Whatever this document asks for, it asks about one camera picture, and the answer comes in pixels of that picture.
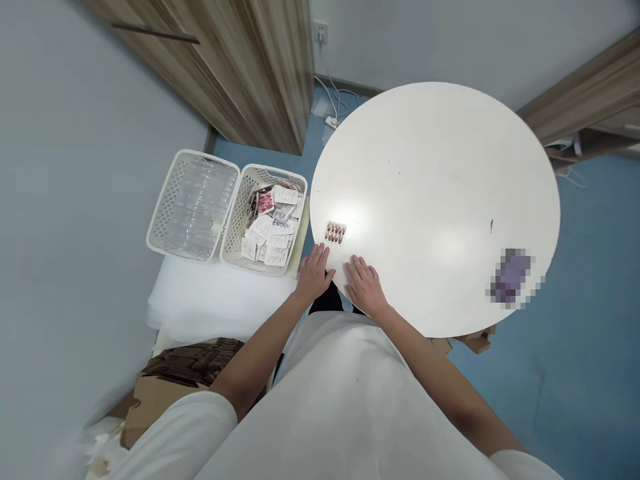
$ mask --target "round white table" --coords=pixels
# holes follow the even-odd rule
[[[311,228],[347,226],[327,270],[346,295],[344,263],[373,265],[388,302],[427,337],[476,332],[540,288],[560,228],[549,159],[502,103],[450,83],[386,91],[354,111],[324,148],[311,185]],[[515,304],[490,298],[507,248],[531,270]]]

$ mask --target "floor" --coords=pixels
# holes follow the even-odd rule
[[[314,99],[323,95],[316,89]],[[342,97],[349,111],[357,107],[352,95]],[[302,157],[223,139],[215,154],[311,182],[323,131],[323,119],[311,116]],[[543,288],[498,325],[487,352],[476,356],[454,343],[449,358],[526,448],[566,480],[636,478],[640,160],[602,157],[575,170],[588,186],[558,178],[560,238]],[[309,232],[305,251],[312,245]]]

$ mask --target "power outlet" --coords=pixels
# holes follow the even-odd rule
[[[329,42],[329,26],[326,23],[313,22],[313,41],[318,43]]]

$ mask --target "person's left hand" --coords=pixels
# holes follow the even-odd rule
[[[335,270],[325,275],[327,258],[329,247],[325,248],[325,244],[321,243],[314,245],[311,254],[300,262],[300,276],[293,294],[306,306],[312,304],[331,284]]]

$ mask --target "black pants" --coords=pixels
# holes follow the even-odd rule
[[[317,311],[344,311],[342,308],[342,299],[338,293],[338,287],[335,286],[334,282],[331,282],[329,288],[316,298],[311,305],[309,314]],[[355,305],[353,306],[353,312],[364,315]]]

